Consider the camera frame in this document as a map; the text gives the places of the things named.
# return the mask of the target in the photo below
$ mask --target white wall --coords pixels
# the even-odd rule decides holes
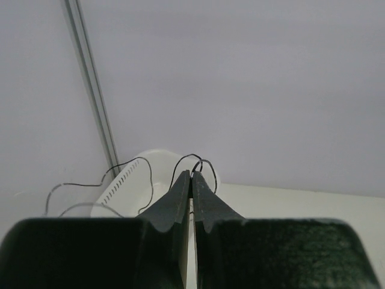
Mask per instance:
[[[99,182],[108,164],[60,1],[2,1],[0,39],[1,239],[54,185]],[[64,188],[51,213],[97,192]]]
[[[385,196],[385,2],[83,0],[119,158]]]

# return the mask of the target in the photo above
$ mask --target white plastic basket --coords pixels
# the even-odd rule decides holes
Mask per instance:
[[[138,157],[146,158],[152,167],[152,181],[154,194],[151,204],[160,199],[170,187],[174,167],[181,155],[163,149],[153,149],[142,152]],[[189,157],[180,162],[175,172],[174,182],[184,170],[192,170],[198,162],[195,157]],[[203,163],[202,174],[212,190],[215,188],[214,174],[208,164]],[[220,191],[221,180],[218,172],[217,192]],[[97,202],[108,205],[119,214],[127,217],[135,217],[138,210],[146,206],[151,198],[150,170],[146,161],[138,159],[129,163],[119,175],[112,181],[107,189],[98,198]],[[112,212],[93,207],[92,217],[116,217]]]

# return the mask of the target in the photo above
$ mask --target gray wall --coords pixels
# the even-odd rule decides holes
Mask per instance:
[[[385,2],[81,1],[121,160],[385,196]]]
[[[0,239],[40,216],[57,183],[99,182],[108,168],[60,1],[2,1]],[[63,188],[57,214],[102,189]]]

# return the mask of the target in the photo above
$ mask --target white floor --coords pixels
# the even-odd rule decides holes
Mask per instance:
[[[385,199],[230,184],[222,184],[218,196],[246,218],[327,217],[348,222],[385,284]],[[192,226],[189,240],[187,288],[193,289],[197,286]]]

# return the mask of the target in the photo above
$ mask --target black wire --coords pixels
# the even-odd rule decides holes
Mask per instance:
[[[174,181],[174,177],[175,177],[175,171],[176,171],[176,168],[178,167],[179,163],[182,160],[184,160],[185,158],[188,158],[188,157],[196,157],[199,160],[202,160],[202,158],[200,156],[196,155],[196,154],[189,154],[189,155],[185,155],[182,158],[180,158],[179,161],[176,163],[176,165],[174,167],[173,177],[171,178],[170,188],[168,188],[168,190],[171,190],[171,187],[173,186],[173,181]],[[203,163],[200,163],[200,170],[199,170],[199,172],[202,172],[202,168],[203,168]]]
[[[115,215],[121,217],[121,218],[124,218],[123,215],[119,214],[117,211],[115,211],[114,209],[112,209],[110,206],[107,206],[107,205],[104,205],[104,204],[100,204],[100,203],[77,203],[77,204],[74,204],[72,205],[71,207],[65,209],[60,215],[59,215],[59,218],[62,217],[66,212],[74,209],[74,208],[77,208],[77,207],[101,207],[101,208],[105,208],[111,212],[113,212]]]
[[[48,209],[49,209],[49,201],[51,199],[52,193],[55,190],[57,190],[58,188],[60,188],[62,186],[65,186],[65,185],[77,185],[78,187],[100,187],[100,186],[102,186],[103,181],[104,181],[107,173],[109,173],[112,169],[115,169],[116,167],[124,166],[125,164],[129,164],[129,163],[131,163],[131,162],[133,162],[133,161],[135,161],[137,159],[142,159],[142,160],[146,161],[147,164],[149,165],[149,169],[150,169],[150,183],[151,183],[151,198],[150,198],[150,201],[149,201],[149,203],[146,206],[144,206],[143,208],[139,209],[139,211],[138,211],[138,213],[139,213],[141,210],[147,208],[151,204],[151,201],[152,201],[152,198],[153,198],[153,195],[154,195],[154,186],[153,186],[153,183],[152,183],[152,168],[151,168],[151,165],[150,165],[149,161],[146,158],[143,158],[143,157],[136,157],[136,158],[133,158],[132,160],[129,160],[129,161],[125,162],[125,163],[117,164],[117,165],[115,165],[113,167],[110,167],[105,172],[105,174],[103,175],[102,180],[100,181],[100,184],[97,184],[97,185],[84,185],[84,184],[76,184],[74,182],[64,182],[62,184],[58,184],[58,185],[54,186],[53,189],[48,193],[48,196],[47,196],[47,199],[46,199],[46,208],[45,208],[45,212],[44,212],[43,216],[47,216]]]
[[[216,193],[217,193],[217,175],[215,174],[214,167],[212,166],[212,164],[211,164],[210,161],[208,161],[208,160],[199,160],[199,161],[195,164],[195,166],[192,168],[191,174],[193,174],[193,173],[196,171],[198,165],[201,164],[201,163],[208,163],[209,166],[210,166],[210,168],[211,168],[211,170],[212,170],[212,173],[214,174],[214,180],[215,180],[214,194],[216,194]]]

